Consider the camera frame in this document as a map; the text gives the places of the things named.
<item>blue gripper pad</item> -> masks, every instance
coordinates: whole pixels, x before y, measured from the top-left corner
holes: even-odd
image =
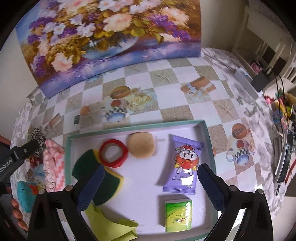
[[[221,181],[225,184],[222,184],[222,186],[226,188],[226,191],[228,188],[227,184],[222,180],[222,178],[217,177],[207,164],[201,164],[198,167],[197,177],[205,192],[207,193],[209,199],[211,200],[214,208],[217,211],[221,211],[223,213],[227,205],[227,203],[225,203],[225,194],[227,195],[227,193],[225,193],[224,191],[224,194],[221,190]]]
[[[93,173],[89,181],[83,187],[77,198],[78,212],[87,209],[105,176],[104,166],[99,164],[97,170]]]

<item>green tissue pack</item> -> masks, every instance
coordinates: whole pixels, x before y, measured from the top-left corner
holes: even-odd
[[[165,232],[180,232],[191,229],[192,200],[179,199],[165,202]]]

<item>pink fabric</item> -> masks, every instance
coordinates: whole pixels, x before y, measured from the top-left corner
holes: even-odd
[[[62,191],[65,188],[65,150],[50,139],[45,141],[45,145],[43,165],[46,190],[48,192]]]

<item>table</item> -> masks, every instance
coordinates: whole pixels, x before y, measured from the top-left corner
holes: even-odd
[[[176,58],[135,64],[94,76],[80,82],[50,99],[45,99],[37,88],[28,96],[28,102],[18,113],[12,136],[12,144],[26,140],[28,130],[38,127],[45,130],[46,137],[64,146],[68,136],[136,124],[204,119],[208,126],[215,155],[217,175],[228,185],[236,185],[241,191],[263,188],[272,216],[283,201],[286,187],[275,195],[272,165],[274,163],[271,137],[276,132],[270,115],[270,107],[263,97],[254,101],[233,77],[241,63],[229,52],[203,48],[199,58]],[[205,76],[215,89],[203,90],[193,97],[180,90],[200,76]],[[129,87],[129,97],[116,98],[115,88]],[[89,106],[88,115],[80,115],[81,108]],[[120,122],[110,122],[114,112]],[[59,113],[59,121],[50,128],[48,123]],[[234,126],[246,127],[246,141],[237,145],[251,145],[246,165],[227,161],[226,151],[233,146]],[[11,176],[12,194],[16,185],[25,180],[28,164],[24,163]],[[29,223],[30,214],[24,214]]]

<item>yellow cloth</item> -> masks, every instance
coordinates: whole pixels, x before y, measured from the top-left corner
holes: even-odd
[[[138,223],[129,219],[120,219],[113,223],[106,219],[98,207],[90,204],[85,210],[91,225],[91,231],[99,241],[130,241],[137,238]]]

